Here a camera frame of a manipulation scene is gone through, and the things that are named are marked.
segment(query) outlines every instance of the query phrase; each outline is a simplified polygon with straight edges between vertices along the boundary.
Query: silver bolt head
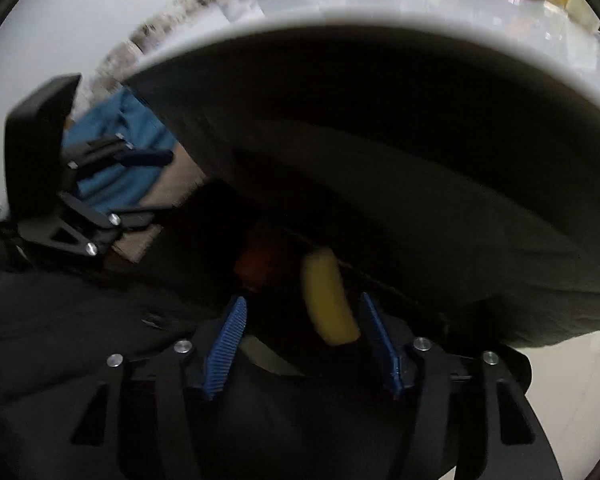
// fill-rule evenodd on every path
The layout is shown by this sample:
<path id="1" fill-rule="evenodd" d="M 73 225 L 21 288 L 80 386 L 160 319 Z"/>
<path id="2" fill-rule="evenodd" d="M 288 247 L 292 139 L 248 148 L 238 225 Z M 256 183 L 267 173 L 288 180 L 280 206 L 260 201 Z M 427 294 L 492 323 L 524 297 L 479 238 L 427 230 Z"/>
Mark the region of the silver bolt head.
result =
<path id="1" fill-rule="evenodd" d="M 500 362 L 498 354 L 496 354 L 496 352 L 492 352 L 491 350 L 487 350 L 486 352 L 482 353 L 482 360 L 491 366 L 496 365 Z"/>
<path id="2" fill-rule="evenodd" d="M 125 359 L 120 354 L 111 354 L 107 357 L 107 366 L 111 368 L 117 368 L 122 364 Z"/>
<path id="3" fill-rule="evenodd" d="M 173 345 L 173 349 L 178 354 L 187 354 L 187 353 L 191 352 L 192 348 L 193 348 L 193 345 L 191 344 L 191 341 L 188 341 L 186 339 L 181 339 L 175 345 Z"/>
<path id="4" fill-rule="evenodd" d="M 87 251 L 89 256 L 97 256 L 98 255 L 98 247 L 93 242 L 89 242 L 87 246 L 84 248 Z"/>
<path id="5" fill-rule="evenodd" d="M 431 350 L 431 346 L 431 341 L 429 341 L 426 337 L 417 337 L 413 340 L 413 347 L 421 352 Z"/>

